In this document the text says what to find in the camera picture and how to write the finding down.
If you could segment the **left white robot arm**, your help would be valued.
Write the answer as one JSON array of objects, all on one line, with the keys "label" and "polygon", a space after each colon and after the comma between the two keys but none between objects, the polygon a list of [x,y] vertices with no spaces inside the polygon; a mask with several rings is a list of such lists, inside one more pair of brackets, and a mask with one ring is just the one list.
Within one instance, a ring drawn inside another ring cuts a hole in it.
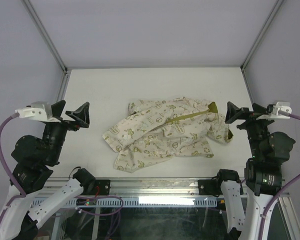
[{"label": "left white robot arm", "polygon": [[[32,202],[51,177],[52,167],[59,158],[69,131],[89,128],[89,102],[74,111],[66,111],[69,120],[62,118],[65,100],[54,104],[37,101],[15,110],[0,125],[0,162],[9,177],[7,198],[0,211],[0,240],[32,240],[38,230],[63,204],[79,195],[90,194],[95,188],[95,177],[79,168],[66,184],[37,207]],[[38,121],[45,125],[42,137],[22,136],[11,153],[17,162],[11,170],[4,158],[1,137],[4,127],[16,118]]]}]

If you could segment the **cream green printed jacket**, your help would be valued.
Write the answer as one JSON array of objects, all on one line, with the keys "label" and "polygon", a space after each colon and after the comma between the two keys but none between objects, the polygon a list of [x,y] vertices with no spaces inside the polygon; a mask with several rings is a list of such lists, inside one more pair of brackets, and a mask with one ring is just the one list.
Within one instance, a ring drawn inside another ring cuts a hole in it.
[{"label": "cream green printed jacket", "polygon": [[130,102],[102,137],[118,154],[114,169],[134,173],[174,157],[212,158],[208,140],[225,145],[233,133],[214,101],[180,97]]}]

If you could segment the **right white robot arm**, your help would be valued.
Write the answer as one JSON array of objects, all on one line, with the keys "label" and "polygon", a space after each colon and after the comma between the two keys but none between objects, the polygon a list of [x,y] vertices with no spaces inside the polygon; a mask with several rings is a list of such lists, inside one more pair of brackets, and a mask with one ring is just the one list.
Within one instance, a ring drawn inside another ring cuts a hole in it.
[{"label": "right white robot arm", "polygon": [[227,103],[225,123],[242,120],[239,130],[247,132],[251,158],[244,168],[247,205],[241,200],[242,182],[238,173],[220,169],[214,180],[216,192],[223,195],[227,215],[226,240],[266,240],[273,209],[283,191],[282,165],[290,159],[295,140],[284,132],[270,133],[268,126],[275,120],[288,120],[291,104],[277,101],[263,107],[252,104],[237,107]]}]

